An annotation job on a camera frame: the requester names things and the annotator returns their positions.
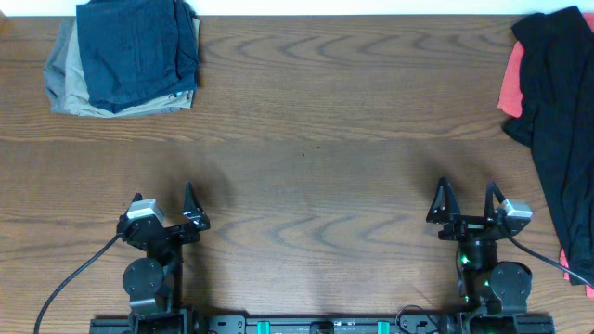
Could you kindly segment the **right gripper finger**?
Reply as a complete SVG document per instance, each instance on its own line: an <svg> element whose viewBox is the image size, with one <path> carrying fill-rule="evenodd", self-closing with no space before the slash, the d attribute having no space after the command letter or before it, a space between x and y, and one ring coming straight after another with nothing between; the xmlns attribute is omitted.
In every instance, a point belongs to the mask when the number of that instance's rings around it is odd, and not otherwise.
<svg viewBox="0 0 594 334"><path fill-rule="evenodd" d="M433 202L426 216L427 223L453 223L461 215L461 211L453 188L445 177L437 182Z"/></svg>
<svg viewBox="0 0 594 334"><path fill-rule="evenodd" d="M496 216L495 201L497 201L498 204L501 204L505 200L506 198L500 191L497 184L491 181L486 186L484 218L487 220L493 219Z"/></svg>

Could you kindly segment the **navy blue shorts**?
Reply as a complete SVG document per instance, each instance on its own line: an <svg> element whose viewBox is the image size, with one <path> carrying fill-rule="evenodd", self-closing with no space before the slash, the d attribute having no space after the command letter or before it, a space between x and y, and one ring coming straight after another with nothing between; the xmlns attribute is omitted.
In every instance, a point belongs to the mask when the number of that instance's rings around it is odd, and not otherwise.
<svg viewBox="0 0 594 334"><path fill-rule="evenodd" d="M90 1L76 7L89 103L119 113L197 88L195 11L182 0Z"/></svg>

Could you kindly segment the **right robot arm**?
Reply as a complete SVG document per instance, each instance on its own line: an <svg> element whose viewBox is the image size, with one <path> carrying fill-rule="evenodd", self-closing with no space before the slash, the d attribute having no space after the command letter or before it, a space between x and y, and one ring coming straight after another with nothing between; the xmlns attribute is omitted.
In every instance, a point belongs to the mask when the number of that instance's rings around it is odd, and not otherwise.
<svg viewBox="0 0 594 334"><path fill-rule="evenodd" d="M527 312L533 275L522 263L500 261L497 243L519 234L532 215L526 203L505 198L493 182L486 189L484 213L466 215L448 180L438 180L426 221L442 227L439 239L458 244L458 293L466 301L463 310L440 317L440 333L518 331L513 317Z"/></svg>

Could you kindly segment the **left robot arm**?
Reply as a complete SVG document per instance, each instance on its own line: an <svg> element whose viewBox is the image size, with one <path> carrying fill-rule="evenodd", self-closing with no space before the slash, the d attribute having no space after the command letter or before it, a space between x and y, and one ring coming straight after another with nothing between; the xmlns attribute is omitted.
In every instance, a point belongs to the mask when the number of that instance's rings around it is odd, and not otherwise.
<svg viewBox="0 0 594 334"><path fill-rule="evenodd" d="M123 273L123 288L131 307L133 333L199 333L203 324L192 307L182 303L182 247L200 240L210 219L186 183L181 225L165 227L164 214L155 199L137 193L120 216L117 235L123 242L146 253Z"/></svg>

